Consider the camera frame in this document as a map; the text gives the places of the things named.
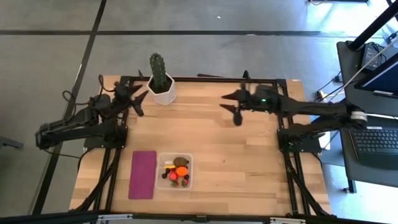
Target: wooden tabletop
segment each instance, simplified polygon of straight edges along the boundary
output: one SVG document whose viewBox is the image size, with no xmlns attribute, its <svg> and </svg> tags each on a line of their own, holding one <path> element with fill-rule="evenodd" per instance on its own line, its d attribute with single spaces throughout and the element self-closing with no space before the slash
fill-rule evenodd
<svg viewBox="0 0 398 224">
<path fill-rule="evenodd" d="M 119 80 L 120 76 L 105 76 L 104 86 L 112 89 Z M 287 80 L 287 86 L 290 97 L 305 100 L 300 80 Z M 291 213 L 284 160 L 278 150 L 276 115 L 244 111 L 243 125 L 236 127 L 231 113 L 219 104 L 233 104 L 220 96 L 235 91 L 238 83 L 176 82 L 175 88 L 177 97 L 171 105 L 157 105 L 148 94 L 142 104 L 145 116 L 138 118 L 130 110 L 128 140 L 121 153 L 111 210 L 209 215 Z M 309 123 L 310 119 L 297 115 L 294 121 Z M 155 188 L 152 200 L 129 200 L 133 151 L 192 154 L 192 190 Z M 103 154 L 104 149 L 95 149 L 83 158 L 70 208 L 79 206 L 97 184 Z M 301 158 L 306 186 L 323 209 L 331 212 L 319 161 L 306 153 L 301 153 Z M 106 186 L 101 208 L 107 192 Z M 299 211 L 303 213 L 299 192 L 296 186 Z"/>
</svg>

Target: plastic container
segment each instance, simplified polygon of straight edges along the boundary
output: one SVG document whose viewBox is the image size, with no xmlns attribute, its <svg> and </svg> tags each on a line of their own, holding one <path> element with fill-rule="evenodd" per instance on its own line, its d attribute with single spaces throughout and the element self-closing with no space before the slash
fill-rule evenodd
<svg viewBox="0 0 398 224">
<path fill-rule="evenodd" d="M 165 173 L 164 166 L 166 165 L 166 161 L 171 161 L 177 157 L 182 157 L 188 161 L 188 175 L 189 181 L 186 187 L 182 187 L 181 181 L 183 177 L 178 178 L 178 187 L 173 187 L 172 182 L 169 179 L 169 175 L 167 175 L 166 179 L 162 178 L 162 174 Z M 193 156 L 189 153 L 172 153 L 172 152 L 162 152 L 159 154 L 157 158 L 157 167 L 156 167 L 156 187 L 160 190 L 190 190 L 193 184 Z"/>
</svg>

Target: pink cloth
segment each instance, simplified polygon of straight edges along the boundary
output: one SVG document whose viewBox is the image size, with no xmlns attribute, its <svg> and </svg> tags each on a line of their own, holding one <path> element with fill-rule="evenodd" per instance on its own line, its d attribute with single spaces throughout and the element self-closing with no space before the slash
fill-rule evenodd
<svg viewBox="0 0 398 224">
<path fill-rule="evenodd" d="M 134 151 L 132 153 L 129 199 L 153 198 L 155 170 L 155 151 Z"/>
</svg>

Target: white hexagonal pot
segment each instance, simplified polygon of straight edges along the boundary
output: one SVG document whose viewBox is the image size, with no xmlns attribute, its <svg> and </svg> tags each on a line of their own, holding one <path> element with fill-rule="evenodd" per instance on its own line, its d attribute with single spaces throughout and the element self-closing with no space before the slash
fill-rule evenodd
<svg viewBox="0 0 398 224">
<path fill-rule="evenodd" d="M 154 76 L 151 76 L 147 88 L 148 90 L 154 95 L 155 102 L 160 104 L 160 105 L 169 105 L 175 100 L 175 82 L 174 79 L 166 73 L 166 75 L 171 79 L 172 84 L 170 86 L 170 89 L 167 92 L 164 93 L 154 93 L 151 88 L 149 87 L 150 82 L 152 81 Z"/>
</svg>

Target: gray floor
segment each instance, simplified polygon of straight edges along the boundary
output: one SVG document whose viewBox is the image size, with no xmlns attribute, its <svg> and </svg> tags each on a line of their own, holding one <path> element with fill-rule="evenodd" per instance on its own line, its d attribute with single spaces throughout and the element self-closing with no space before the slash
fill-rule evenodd
<svg viewBox="0 0 398 224">
<path fill-rule="evenodd" d="M 100 0 L 0 1 L 0 29 L 91 30 Z M 108 1 L 100 30 L 319 30 L 358 35 L 378 10 L 365 3 L 326 2 L 313 6 L 296 0 Z M 98 91 L 97 76 L 150 74 L 149 55 L 165 57 L 175 76 L 197 73 L 256 78 L 297 78 L 305 95 L 339 71 L 336 43 L 344 37 L 158 35 L 97 36 L 78 101 Z M 0 217 L 30 212 L 48 154 L 34 144 L 39 125 L 60 119 L 87 45 L 87 36 L 0 35 L 0 136 L 25 143 L 23 149 L 0 149 Z M 328 86 L 333 90 L 337 84 Z M 62 152 L 80 155 L 82 141 L 66 142 Z M 44 212 L 67 211 L 76 179 L 77 161 L 60 158 Z M 333 213 L 339 217 L 396 222 L 398 190 L 359 183 L 347 195 L 344 168 L 323 166 Z M 138 220 L 138 223 L 154 223 Z"/>
</svg>

